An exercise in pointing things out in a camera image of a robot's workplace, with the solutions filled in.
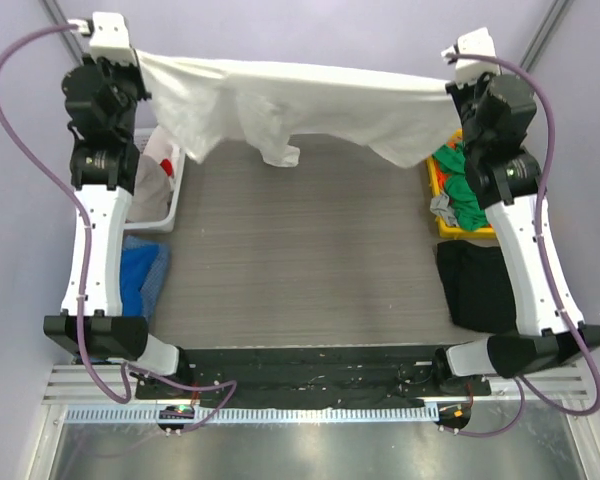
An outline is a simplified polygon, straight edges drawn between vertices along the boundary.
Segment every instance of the black metal plate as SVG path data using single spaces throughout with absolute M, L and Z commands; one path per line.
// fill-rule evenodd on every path
M 187 350 L 199 385 L 237 380 L 233 408 L 399 408 L 422 405 L 419 397 L 443 392 L 430 362 L 441 345 L 391 347 L 240 348 Z M 491 394 L 488 382 L 470 380 L 474 396 Z M 214 407 L 226 391 L 201 395 Z

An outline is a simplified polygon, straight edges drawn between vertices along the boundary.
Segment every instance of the cable connector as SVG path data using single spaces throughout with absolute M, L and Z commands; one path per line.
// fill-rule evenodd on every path
M 93 34 L 93 22 L 91 20 L 85 20 L 84 18 L 72 18 L 68 21 L 68 23 L 71 25 L 76 25 L 78 28 L 77 30 L 74 30 L 74 32 L 83 37 L 90 37 Z
M 458 38 L 458 41 L 441 52 L 446 64 L 455 64 L 455 83 L 459 88 L 474 84 L 484 73 L 500 75 L 500 67 L 482 60 L 457 59 L 457 54 L 496 56 L 496 48 L 489 30 L 479 28 Z

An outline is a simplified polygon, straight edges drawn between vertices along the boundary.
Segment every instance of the laundry basket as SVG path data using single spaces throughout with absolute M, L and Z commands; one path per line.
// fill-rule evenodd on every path
M 135 144 L 140 150 L 140 153 L 144 151 L 144 147 L 149 141 L 149 137 L 153 133 L 153 128 L 138 128 L 135 132 Z M 186 155 L 180 147 L 173 145 L 171 152 L 171 165 L 173 166 L 173 178 L 170 178 L 171 183 L 171 204 L 169 205 L 169 213 L 167 216 L 156 222 L 138 222 L 138 223 L 126 223 L 124 226 L 127 232 L 155 232 L 155 233 L 166 233 L 173 230 L 173 226 L 176 221 L 176 210 L 178 209 L 178 199 L 180 198 L 180 190 L 182 187 L 182 177 L 184 172 L 184 164 Z
M 456 133 L 449 139 L 447 145 L 455 144 L 462 140 L 462 130 L 456 131 Z M 429 186 L 431 187 L 431 194 L 437 197 L 442 192 L 442 188 L 438 184 L 438 162 L 433 156 L 427 158 L 427 171 L 429 172 Z M 436 217 L 436 223 L 438 224 L 438 234 L 442 238 L 496 238 L 496 232 L 491 226 L 482 227 L 474 232 L 469 232 L 460 227 L 450 227 L 441 217 Z

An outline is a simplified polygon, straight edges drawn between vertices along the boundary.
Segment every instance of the clothing pile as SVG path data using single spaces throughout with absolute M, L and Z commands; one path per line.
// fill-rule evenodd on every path
M 153 131 L 144 151 L 138 158 L 135 190 L 127 222 L 158 222 L 167 217 L 171 201 L 173 145 L 165 130 L 158 126 Z
M 442 242 L 436 265 L 455 325 L 487 333 L 516 329 L 516 304 L 500 247 Z
M 448 226 L 473 232 L 486 227 L 489 222 L 464 175 L 463 147 L 462 142 L 448 144 L 433 154 L 439 170 L 433 181 L 437 181 L 444 192 L 431 200 L 430 209 Z
M 169 267 L 168 245 L 127 236 L 120 260 L 120 296 L 122 315 L 153 316 Z

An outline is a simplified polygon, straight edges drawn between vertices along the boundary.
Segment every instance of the blue cloth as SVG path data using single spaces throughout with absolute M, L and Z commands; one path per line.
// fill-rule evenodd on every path
M 141 298 L 141 313 L 138 315 L 142 315 L 147 321 L 151 319 L 153 313 L 156 309 L 156 304 L 158 303 L 158 297 L 160 296 L 160 292 L 162 291 L 162 287 L 167 278 L 167 271 L 169 269 L 169 260 L 171 258 L 171 251 L 168 245 L 151 242 L 149 240 L 143 240 L 138 237 L 127 236 L 125 237 L 122 244 L 122 258 L 124 259 L 129 254 L 134 254 L 136 251 L 140 251 L 142 256 L 147 256 L 147 251 L 145 248 L 152 247 L 157 249 L 157 254 L 153 256 L 150 268 L 144 274 L 143 282 L 139 288 L 140 298 Z M 123 304 L 123 315 L 127 315 L 127 302 L 131 301 L 131 305 L 129 305 L 129 311 L 137 311 L 138 308 L 138 297 L 134 292 L 131 292 L 130 300 L 125 298 L 125 294 L 122 289 L 122 281 L 123 281 L 123 270 L 122 270 L 122 262 L 120 267 L 120 285 L 121 285 L 121 295 L 122 295 L 122 304 Z
M 133 250 L 123 250 L 120 259 L 120 296 L 122 315 L 139 317 L 142 315 L 142 295 L 140 289 L 158 256 L 158 246 L 148 245 Z

